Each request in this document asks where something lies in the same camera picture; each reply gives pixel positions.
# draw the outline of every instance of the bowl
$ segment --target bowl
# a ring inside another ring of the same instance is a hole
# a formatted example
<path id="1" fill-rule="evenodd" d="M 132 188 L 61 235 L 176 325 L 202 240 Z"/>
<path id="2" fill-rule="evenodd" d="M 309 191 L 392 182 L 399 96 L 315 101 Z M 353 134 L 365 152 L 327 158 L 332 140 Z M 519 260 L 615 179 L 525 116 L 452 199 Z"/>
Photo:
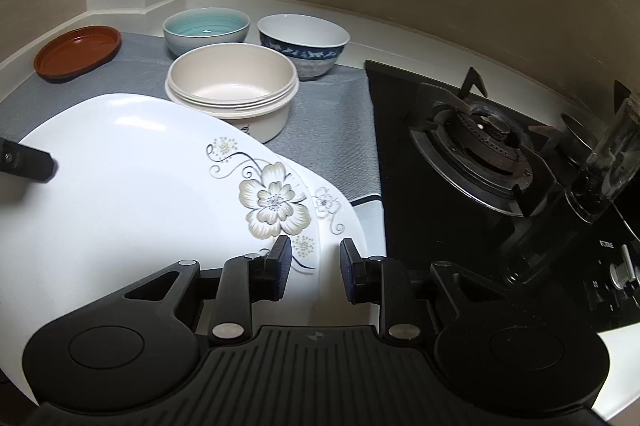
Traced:
<path id="1" fill-rule="evenodd" d="M 173 102 L 266 142 L 283 129 L 299 86 L 296 67 L 286 56 L 259 45 L 222 43 L 178 57 L 164 89 Z"/>
<path id="2" fill-rule="evenodd" d="M 243 42 L 251 19 L 225 7 L 189 9 L 169 16 L 162 24 L 166 44 L 177 56 L 214 43 Z"/>
<path id="3" fill-rule="evenodd" d="M 258 22 L 258 31 L 265 47 L 291 59 L 300 78 L 326 73 L 351 38 L 339 25 L 303 14 L 265 16 Z"/>

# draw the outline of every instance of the teal bowl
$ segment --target teal bowl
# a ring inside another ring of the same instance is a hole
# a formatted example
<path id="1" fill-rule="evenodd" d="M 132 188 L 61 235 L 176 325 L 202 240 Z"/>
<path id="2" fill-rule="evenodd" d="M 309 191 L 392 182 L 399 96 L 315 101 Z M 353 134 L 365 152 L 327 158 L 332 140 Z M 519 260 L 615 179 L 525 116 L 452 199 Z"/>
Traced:
<path id="1" fill-rule="evenodd" d="M 225 7 L 201 7 L 169 16 L 162 32 L 169 50 L 180 56 L 213 43 L 240 43 L 249 32 L 251 19 Z"/>

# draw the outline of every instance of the white countertop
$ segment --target white countertop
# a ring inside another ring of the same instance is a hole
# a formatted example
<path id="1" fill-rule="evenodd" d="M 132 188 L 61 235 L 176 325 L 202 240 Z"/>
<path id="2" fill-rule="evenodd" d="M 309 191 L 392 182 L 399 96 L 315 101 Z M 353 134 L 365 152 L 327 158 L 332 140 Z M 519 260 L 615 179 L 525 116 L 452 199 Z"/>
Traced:
<path id="1" fill-rule="evenodd" d="M 375 60 L 455 86 L 462 84 L 466 71 L 473 66 L 482 75 L 494 101 L 546 124 L 557 124 L 560 113 L 566 112 L 590 124 L 594 130 L 602 127 L 601 122 L 591 114 L 545 86 L 469 50 L 356 14 L 286 0 L 165 0 L 143 10 L 87 12 L 38 38 L 0 63 L 0 101 L 33 72 L 31 63 L 35 53 L 43 42 L 56 35 L 90 24 L 107 24 L 121 31 L 162 35 L 162 22 L 169 15 L 186 8 L 209 5 L 236 8 L 247 13 L 254 22 L 248 42 L 258 43 L 255 22 L 262 16 L 279 12 L 320 16 L 340 24 L 351 34 L 351 43 L 341 55 L 339 64 L 362 68 L 365 60 Z M 368 215 L 370 211 L 380 214 L 376 218 Z M 371 206 L 363 218 L 379 221 L 381 216 L 382 209 Z M 380 234 L 376 240 L 383 242 Z M 384 247 L 384 244 L 373 247 Z M 609 349 L 610 371 L 594 410 L 606 420 L 611 420 L 624 409 L 636 414 L 640 407 L 627 407 L 640 396 L 640 324 L 604 332 L 600 337 Z M 630 418 L 623 412 L 612 422 L 621 426 L 637 426 L 640 424 L 640 414 Z"/>

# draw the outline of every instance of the silver screw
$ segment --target silver screw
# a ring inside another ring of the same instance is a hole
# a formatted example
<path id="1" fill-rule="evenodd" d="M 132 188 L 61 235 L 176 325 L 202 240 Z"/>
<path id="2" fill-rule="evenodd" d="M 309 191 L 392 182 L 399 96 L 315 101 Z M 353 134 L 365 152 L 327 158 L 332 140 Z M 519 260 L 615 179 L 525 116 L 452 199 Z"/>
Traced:
<path id="1" fill-rule="evenodd" d="M 234 340 L 244 334 L 244 327 L 237 323 L 220 323 L 211 332 L 221 340 Z"/>
<path id="2" fill-rule="evenodd" d="M 389 327 L 389 335 L 396 340 L 413 340 L 420 335 L 420 329 L 411 323 L 398 323 Z"/>

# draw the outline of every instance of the brown dish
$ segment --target brown dish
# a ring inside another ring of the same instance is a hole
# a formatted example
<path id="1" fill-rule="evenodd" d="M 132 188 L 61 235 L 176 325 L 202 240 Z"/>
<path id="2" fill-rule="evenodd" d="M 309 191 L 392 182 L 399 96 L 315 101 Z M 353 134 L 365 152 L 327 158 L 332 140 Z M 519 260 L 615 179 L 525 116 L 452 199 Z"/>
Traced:
<path id="1" fill-rule="evenodd" d="M 122 45 L 122 36 L 113 27 L 82 27 L 47 43 L 33 61 L 44 80 L 65 82 L 94 70 L 113 59 Z"/>

